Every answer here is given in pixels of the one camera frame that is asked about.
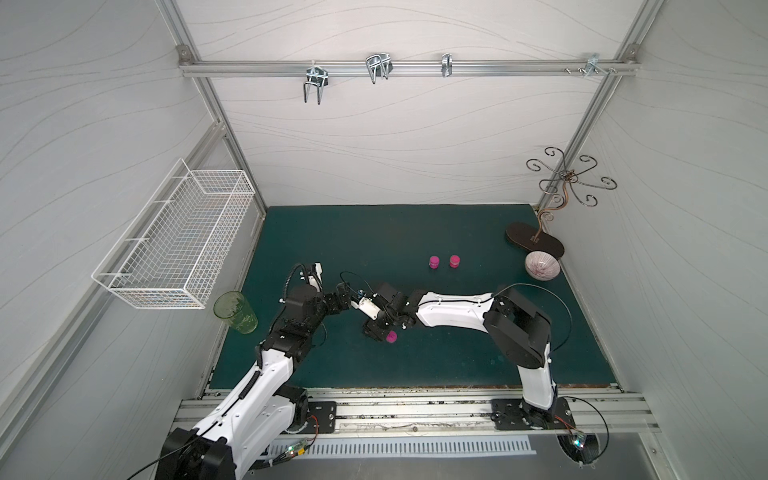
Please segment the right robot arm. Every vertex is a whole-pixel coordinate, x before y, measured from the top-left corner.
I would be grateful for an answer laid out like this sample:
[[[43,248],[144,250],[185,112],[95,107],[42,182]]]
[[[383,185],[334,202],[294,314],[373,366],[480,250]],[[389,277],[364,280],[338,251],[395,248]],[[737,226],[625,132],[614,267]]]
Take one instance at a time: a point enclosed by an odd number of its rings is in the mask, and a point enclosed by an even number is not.
[[[543,430],[555,421],[558,400],[550,364],[552,321],[514,286],[476,295],[444,295],[418,290],[410,296],[384,283],[370,296],[357,293],[350,305],[367,320],[364,333],[391,341],[398,329],[452,327],[484,333],[518,370],[522,399],[510,411],[496,410],[502,429],[519,425]]]

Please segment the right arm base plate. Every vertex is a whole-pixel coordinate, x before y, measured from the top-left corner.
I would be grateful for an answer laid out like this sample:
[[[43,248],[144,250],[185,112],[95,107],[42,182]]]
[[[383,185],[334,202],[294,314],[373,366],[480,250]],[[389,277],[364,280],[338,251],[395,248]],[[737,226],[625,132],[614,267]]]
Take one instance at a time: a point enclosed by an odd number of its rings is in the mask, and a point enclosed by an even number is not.
[[[532,407],[523,399],[494,399],[490,419],[499,431],[567,430],[576,426],[565,398],[557,398],[548,410]]]

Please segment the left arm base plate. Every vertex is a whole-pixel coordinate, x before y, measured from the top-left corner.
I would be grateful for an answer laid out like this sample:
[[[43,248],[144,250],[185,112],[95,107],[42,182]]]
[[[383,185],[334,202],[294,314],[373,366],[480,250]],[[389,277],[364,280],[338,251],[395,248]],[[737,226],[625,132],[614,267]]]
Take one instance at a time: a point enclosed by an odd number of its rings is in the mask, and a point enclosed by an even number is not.
[[[337,403],[309,401],[298,410],[297,423],[291,428],[297,434],[331,434],[336,432]]]

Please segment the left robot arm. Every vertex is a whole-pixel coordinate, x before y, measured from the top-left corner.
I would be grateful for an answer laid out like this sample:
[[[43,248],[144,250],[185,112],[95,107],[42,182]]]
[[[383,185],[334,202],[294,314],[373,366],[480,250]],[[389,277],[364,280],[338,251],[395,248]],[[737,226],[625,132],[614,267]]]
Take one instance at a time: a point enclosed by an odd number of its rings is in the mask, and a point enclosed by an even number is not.
[[[313,347],[324,319],[350,307],[348,291],[323,289],[319,263],[292,269],[302,274],[284,286],[283,304],[256,361],[223,401],[193,428],[177,428],[166,438],[154,466],[156,479],[244,479],[263,452],[283,432],[300,432],[309,419],[305,389],[289,379]]]

